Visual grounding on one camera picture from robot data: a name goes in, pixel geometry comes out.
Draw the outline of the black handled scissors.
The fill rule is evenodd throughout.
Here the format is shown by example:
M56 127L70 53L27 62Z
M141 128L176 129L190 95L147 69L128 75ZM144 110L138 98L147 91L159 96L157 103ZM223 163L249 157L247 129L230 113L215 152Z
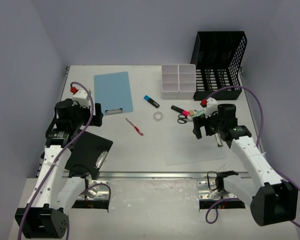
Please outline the black handled scissors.
M191 118L188 118L187 116L183 115L183 114L179 114L178 115L178 119L177 122L179 124L186 124L188 122L193 122L193 120Z

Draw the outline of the blue cap black highlighter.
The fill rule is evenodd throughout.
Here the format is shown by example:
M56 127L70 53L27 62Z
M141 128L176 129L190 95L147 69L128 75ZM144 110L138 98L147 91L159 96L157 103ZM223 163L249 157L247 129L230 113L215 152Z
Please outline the blue cap black highlighter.
M149 97L148 95L145 95L144 97L143 97L148 103L150 103L152 106L154 106L155 108L159 108L160 107L160 105L155 101L155 100L153 100L151 97Z

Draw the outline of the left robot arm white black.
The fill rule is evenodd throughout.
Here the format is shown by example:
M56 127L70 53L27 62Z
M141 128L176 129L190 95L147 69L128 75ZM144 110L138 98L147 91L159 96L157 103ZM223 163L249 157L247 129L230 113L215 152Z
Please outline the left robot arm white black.
M69 236L69 211L77 198L87 197L113 142L89 133L100 127L101 105L92 97L72 97L58 102L45 137L41 170L25 204L15 213L17 238L61 239Z

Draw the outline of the red utility knife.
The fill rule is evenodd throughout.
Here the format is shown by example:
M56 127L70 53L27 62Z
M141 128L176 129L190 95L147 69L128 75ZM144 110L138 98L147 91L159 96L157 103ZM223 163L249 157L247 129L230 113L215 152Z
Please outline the red utility knife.
M136 132L140 135L143 136L144 134L142 133L142 131L135 126L127 117L125 118L125 120L136 130Z

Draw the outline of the pink cap black highlighter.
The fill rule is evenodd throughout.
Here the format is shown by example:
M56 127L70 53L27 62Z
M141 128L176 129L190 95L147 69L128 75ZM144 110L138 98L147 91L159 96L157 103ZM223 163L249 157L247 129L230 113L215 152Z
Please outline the pink cap black highlighter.
M177 107L175 105L172 105L171 109L174 110L174 111L176 111L179 114L184 115L184 116L188 116L190 114L188 111L186 111L186 110L184 110L184 109L182 109L180 107Z

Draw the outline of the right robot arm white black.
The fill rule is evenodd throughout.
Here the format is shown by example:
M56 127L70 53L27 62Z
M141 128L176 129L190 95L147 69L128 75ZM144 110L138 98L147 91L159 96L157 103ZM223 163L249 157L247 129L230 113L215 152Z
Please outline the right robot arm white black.
M244 125L238 125L236 106L218 104L213 98L202 100L203 113L196 113L193 133L202 138L201 128L206 136L219 135L229 149L240 159L248 171L252 184L243 181L235 171L216 173L213 191L223 197L234 194L250 208L254 221L259 226L293 221L297 213L298 190L285 181L267 162Z

